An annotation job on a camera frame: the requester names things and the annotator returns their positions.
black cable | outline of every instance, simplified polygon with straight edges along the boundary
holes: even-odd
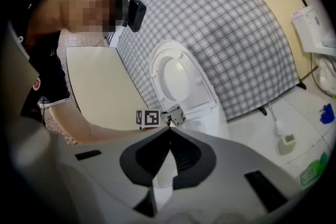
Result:
[[[310,72],[311,72],[311,76],[313,78],[313,81],[315,82],[317,88],[320,89],[321,92],[323,92],[324,94],[326,94],[327,96],[336,99],[336,95],[332,95],[326,91],[324,91],[323,89],[321,89],[321,87],[318,85],[318,83],[316,82],[315,78],[314,78],[314,72],[313,72],[313,55],[312,53],[310,53]]]

green bottle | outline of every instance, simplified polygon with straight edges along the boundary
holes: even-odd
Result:
[[[300,175],[301,186],[303,189],[313,185],[323,174],[327,166],[327,154],[323,152],[320,159],[313,161],[308,165]]]

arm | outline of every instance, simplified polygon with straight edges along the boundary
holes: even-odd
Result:
[[[72,100],[51,106],[49,112],[61,128],[80,144],[116,140],[146,131],[118,131],[94,125],[84,118]]]

toilet bowl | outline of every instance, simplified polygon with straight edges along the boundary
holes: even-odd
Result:
[[[186,117],[181,128],[229,139],[225,112],[214,87],[189,50],[175,40],[165,40],[152,50],[149,65],[162,109],[181,106]]]

white tiled floor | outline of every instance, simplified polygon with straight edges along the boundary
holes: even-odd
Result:
[[[245,144],[299,181],[300,174],[323,152],[330,156],[336,138],[335,121],[330,124],[320,122],[320,110],[331,103],[336,112],[336,100],[320,92],[311,77],[303,81],[307,90],[293,88],[272,103],[273,111],[281,120],[288,133],[293,133],[296,145],[293,152],[280,156],[275,135],[275,124],[266,107],[267,116],[256,111],[229,122],[230,138]]]

